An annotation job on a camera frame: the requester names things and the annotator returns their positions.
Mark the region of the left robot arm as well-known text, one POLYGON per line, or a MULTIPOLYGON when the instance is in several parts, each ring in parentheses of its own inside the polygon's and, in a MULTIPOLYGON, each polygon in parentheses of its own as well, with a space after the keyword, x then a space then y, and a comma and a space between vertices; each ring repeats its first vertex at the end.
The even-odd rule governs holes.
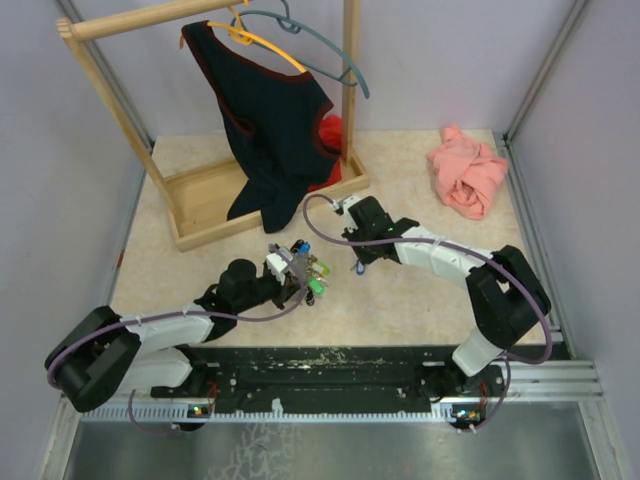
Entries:
POLYGON ((247 311, 265 303, 277 309, 269 318, 279 319, 307 292, 306 269, 288 254, 268 254, 261 268, 234 260, 217 283, 179 311, 122 316, 109 306, 93 309, 46 358, 47 380, 80 413, 125 393, 197 396, 213 375, 194 346, 251 322, 247 311))

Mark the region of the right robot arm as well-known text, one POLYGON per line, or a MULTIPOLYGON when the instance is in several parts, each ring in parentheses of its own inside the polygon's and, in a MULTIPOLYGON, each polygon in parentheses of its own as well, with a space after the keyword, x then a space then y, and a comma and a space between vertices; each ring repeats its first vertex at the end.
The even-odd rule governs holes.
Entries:
POLYGON ((489 363, 513 347, 550 312, 551 302, 524 254, 507 245, 474 250, 440 237, 416 220, 392 220, 379 201, 349 196, 338 202, 345 217, 342 237, 353 242, 360 264, 389 259, 424 268, 469 294, 475 328, 453 352, 448 387, 470 395, 489 363))

